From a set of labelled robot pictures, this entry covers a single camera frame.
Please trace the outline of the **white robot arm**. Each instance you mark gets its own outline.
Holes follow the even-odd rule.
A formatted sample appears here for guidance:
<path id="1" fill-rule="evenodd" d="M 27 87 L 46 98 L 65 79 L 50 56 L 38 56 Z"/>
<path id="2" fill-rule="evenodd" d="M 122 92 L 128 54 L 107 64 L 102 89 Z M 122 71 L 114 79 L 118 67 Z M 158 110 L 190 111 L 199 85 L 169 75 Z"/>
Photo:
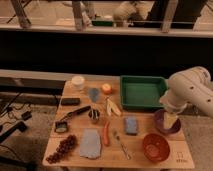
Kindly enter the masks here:
<path id="1" fill-rule="evenodd" d="M 204 67 L 193 67 L 172 74 L 168 89 L 160 98 L 164 107 L 163 128 L 170 129 L 188 103 L 196 106 L 207 116 L 213 117 L 213 90 L 209 88 L 211 75 Z"/>

